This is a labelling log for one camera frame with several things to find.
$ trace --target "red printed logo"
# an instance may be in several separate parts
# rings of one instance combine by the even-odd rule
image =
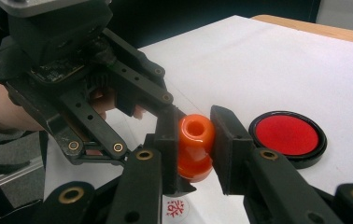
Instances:
[[[189,203],[184,197],[162,197],[162,221],[164,223],[180,223],[189,213]]]

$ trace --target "gray floor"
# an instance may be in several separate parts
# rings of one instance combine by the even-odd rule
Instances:
[[[0,146],[0,164],[13,164],[40,157],[39,134],[32,133]],[[41,167],[2,185],[13,206],[18,207],[43,198],[45,171]]]

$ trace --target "orange plastic piece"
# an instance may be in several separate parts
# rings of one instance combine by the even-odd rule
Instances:
[[[214,137],[214,125],[204,116],[193,114],[179,121],[178,172],[182,177],[199,182],[209,175]]]

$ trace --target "dark background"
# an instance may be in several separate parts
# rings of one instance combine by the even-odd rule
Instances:
[[[108,27],[141,48],[232,15],[316,22],[320,0],[113,0]],[[0,31],[1,39],[7,33]]]

